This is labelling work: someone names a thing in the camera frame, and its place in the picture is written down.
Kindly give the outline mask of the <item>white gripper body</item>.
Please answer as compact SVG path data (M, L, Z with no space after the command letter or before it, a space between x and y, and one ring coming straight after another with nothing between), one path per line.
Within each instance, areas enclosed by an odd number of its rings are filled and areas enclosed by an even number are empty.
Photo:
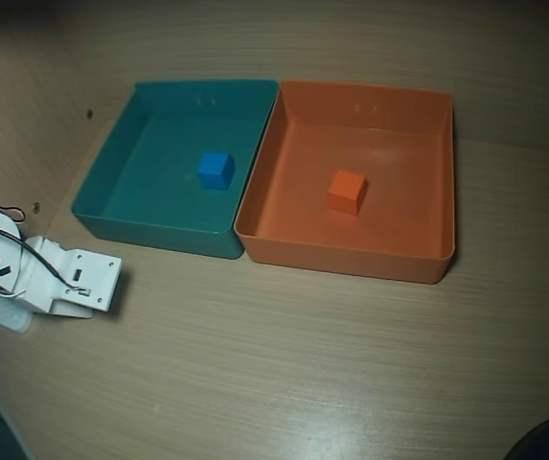
M26 243L67 280L67 252L58 243L42 236L31 237ZM17 283L22 294L15 304L29 312L67 312L67 302L62 299L66 286L29 250L24 250L23 255Z

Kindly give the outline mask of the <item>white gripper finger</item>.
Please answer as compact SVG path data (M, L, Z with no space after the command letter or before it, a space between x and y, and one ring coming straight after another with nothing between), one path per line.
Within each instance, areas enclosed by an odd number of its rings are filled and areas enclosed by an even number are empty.
M48 310L35 309L34 313L78 319L90 319L94 316L93 309L64 300L54 300Z

